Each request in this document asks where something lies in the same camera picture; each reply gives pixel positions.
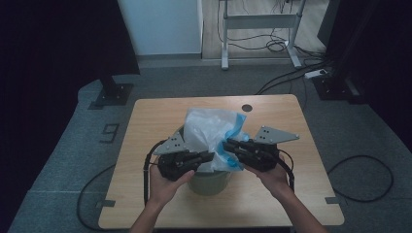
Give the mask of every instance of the forearm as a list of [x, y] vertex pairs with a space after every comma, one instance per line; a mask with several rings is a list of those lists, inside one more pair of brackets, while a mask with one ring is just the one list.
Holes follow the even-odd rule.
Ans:
[[157, 217], [163, 209], [162, 205], [149, 201], [143, 212], [130, 228], [130, 233], [152, 233]]
[[277, 198], [284, 207], [297, 232], [327, 232], [296, 195], [294, 195], [291, 189], [285, 189], [285, 191], [283, 191]]

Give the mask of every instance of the floor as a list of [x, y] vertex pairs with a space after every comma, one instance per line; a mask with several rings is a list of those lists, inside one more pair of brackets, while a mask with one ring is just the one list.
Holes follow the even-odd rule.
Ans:
[[[188, 66], [173, 63], [168, 67], [167, 62], [163, 62], [162, 67], [146, 63], [140, 76], [115, 77], [117, 83], [134, 84], [125, 106], [90, 110], [101, 84], [96, 81], [83, 87], [76, 112], [42, 173], [27, 192], [9, 232], [92, 232], [86, 225], [99, 230], [97, 221], [113, 170], [95, 180], [93, 177], [116, 163], [137, 99], [252, 95], [265, 83], [294, 70], [290, 64], [243, 63], [222, 71], [219, 63], [211, 62]], [[299, 74], [284, 79], [287, 81], [296, 75]], [[384, 161], [394, 174], [395, 182], [388, 195], [376, 202], [358, 203], [337, 194], [345, 222], [330, 226], [330, 232], [410, 232], [412, 155], [388, 125], [368, 105], [321, 101], [311, 82], [304, 79], [264, 92], [285, 93], [297, 97], [326, 170], [352, 155], [368, 154]], [[104, 133], [108, 124], [119, 125], [112, 144], [102, 143], [113, 137]], [[359, 199], [380, 195], [390, 184], [385, 167], [364, 158], [343, 164], [329, 174], [329, 179], [333, 187]], [[77, 213], [86, 224], [80, 222]], [[260, 233], [272, 230], [251, 229]]]
[[[228, 14], [230, 16], [252, 16], [252, 15], [272, 15], [272, 14], [296, 14], [301, 1], [290, 1], [286, 3], [282, 11], [282, 0], [238, 0], [228, 1]], [[325, 46], [318, 39], [317, 34], [324, 18], [328, 0], [311, 0], [306, 1], [303, 17], [297, 32], [295, 44], [306, 50], [325, 51]], [[221, 38], [223, 37], [222, 22], [224, 1], [202, 1], [203, 8], [203, 51], [204, 59], [221, 57]], [[227, 37], [229, 42], [237, 46], [246, 48], [241, 49], [235, 46], [229, 46], [229, 57], [282, 57], [287, 58], [289, 55], [283, 51], [270, 51], [264, 47], [270, 41], [268, 36], [274, 31], [273, 35], [288, 40], [289, 29], [268, 28], [268, 29], [244, 29], [229, 30]], [[244, 38], [259, 36], [250, 40], [233, 41]], [[279, 46], [271, 47], [273, 50], [280, 50]]]

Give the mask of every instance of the hole in table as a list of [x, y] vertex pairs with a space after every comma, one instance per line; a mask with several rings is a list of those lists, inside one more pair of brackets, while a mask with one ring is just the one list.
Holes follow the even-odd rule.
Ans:
[[252, 106], [248, 105], [248, 104], [245, 104], [245, 105], [242, 106], [242, 110], [246, 113], [251, 112], [252, 109], [253, 109]]

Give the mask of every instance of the human hand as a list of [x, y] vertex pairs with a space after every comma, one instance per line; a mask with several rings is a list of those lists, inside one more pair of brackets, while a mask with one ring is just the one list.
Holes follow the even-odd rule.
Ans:
[[[285, 161], [283, 155], [279, 154], [279, 157]], [[267, 172], [258, 171], [247, 165], [245, 165], [245, 169], [257, 175], [272, 196], [278, 200], [285, 194], [285, 191], [291, 190], [288, 185], [287, 173], [279, 164], [277, 164], [274, 169]]]
[[194, 175], [194, 171], [190, 170], [182, 175], [175, 182], [171, 182], [161, 176], [157, 165], [152, 165], [150, 168], [150, 198], [148, 202], [155, 202], [164, 207], [169, 201], [173, 199], [178, 188], [190, 181]]

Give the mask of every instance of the plastic bag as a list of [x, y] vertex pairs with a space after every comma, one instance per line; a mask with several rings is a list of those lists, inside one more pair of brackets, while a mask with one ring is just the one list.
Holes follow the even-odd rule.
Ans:
[[189, 150], [214, 152], [211, 162], [203, 163], [198, 172], [241, 171], [243, 167], [236, 156], [223, 149], [227, 138], [249, 140], [242, 126], [246, 116], [221, 109], [188, 109], [184, 140]]

